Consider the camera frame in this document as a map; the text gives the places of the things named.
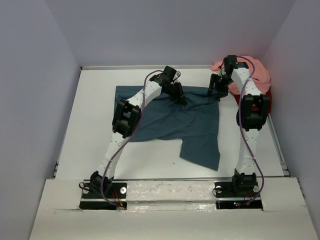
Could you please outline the teal blue t shirt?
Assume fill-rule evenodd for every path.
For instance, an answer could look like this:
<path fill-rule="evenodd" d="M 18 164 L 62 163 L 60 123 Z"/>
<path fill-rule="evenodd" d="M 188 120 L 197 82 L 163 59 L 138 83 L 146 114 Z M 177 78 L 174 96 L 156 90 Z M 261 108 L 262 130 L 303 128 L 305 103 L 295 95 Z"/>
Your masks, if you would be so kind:
<path fill-rule="evenodd" d="M 153 99 L 132 142 L 181 139 L 182 159 L 217 171 L 219 101 L 205 87 L 185 86 L 183 91 L 187 105 L 174 104 L 165 93 Z"/>

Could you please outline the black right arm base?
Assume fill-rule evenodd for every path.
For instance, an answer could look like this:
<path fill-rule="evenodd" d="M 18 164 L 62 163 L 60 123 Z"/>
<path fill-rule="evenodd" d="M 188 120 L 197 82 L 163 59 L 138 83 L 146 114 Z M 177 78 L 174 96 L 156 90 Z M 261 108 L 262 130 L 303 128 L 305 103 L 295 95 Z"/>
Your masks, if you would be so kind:
<path fill-rule="evenodd" d="M 218 210 L 262 209 L 263 204 L 258 194 L 259 187 L 255 173 L 247 175 L 234 172 L 230 181 L 214 183 L 212 190 Z"/>

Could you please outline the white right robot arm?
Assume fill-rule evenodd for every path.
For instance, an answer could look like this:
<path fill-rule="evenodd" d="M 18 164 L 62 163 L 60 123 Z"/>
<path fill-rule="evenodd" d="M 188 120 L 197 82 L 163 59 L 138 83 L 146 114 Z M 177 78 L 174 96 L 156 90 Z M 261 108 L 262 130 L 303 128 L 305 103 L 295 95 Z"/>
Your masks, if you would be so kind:
<path fill-rule="evenodd" d="M 210 77 L 208 96 L 216 99 L 228 95 L 229 85 L 235 83 L 239 92 L 238 111 L 236 115 L 241 140 L 239 157 L 235 173 L 253 175 L 258 165 L 255 160 L 256 144 L 259 133 L 267 121 L 271 98 L 263 94 L 256 86 L 252 75 L 255 66 L 252 61 L 236 55 L 228 55 L 223 59 L 220 73 Z"/>

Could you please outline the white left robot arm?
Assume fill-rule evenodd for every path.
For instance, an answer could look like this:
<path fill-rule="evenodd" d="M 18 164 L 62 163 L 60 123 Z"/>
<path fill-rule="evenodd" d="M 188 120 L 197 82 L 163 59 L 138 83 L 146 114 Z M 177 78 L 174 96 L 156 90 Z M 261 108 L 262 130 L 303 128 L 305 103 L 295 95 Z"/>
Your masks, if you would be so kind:
<path fill-rule="evenodd" d="M 94 184 L 93 191 L 104 198 L 110 194 L 111 183 L 124 147 L 133 138 L 141 125 L 146 106 L 161 94 L 166 94 L 174 104 L 187 105 L 183 88 L 179 82 L 180 71 L 170 66 L 164 70 L 149 73 L 143 82 L 141 90 L 129 99 L 120 99 L 115 107 L 112 119 L 111 140 L 104 159 L 97 170 L 90 176 Z"/>

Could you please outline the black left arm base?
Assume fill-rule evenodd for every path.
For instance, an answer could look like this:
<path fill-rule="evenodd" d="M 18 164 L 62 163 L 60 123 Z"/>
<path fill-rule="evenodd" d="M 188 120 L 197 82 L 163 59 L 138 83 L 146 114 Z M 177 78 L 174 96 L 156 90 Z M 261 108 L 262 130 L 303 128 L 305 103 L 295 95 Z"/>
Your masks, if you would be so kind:
<path fill-rule="evenodd" d="M 122 211 L 127 208 L 128 184 L 103 178 L 95 171 L 90 179 L 79 183 L 82 190 L 79 208 L 81 210 Z"/>

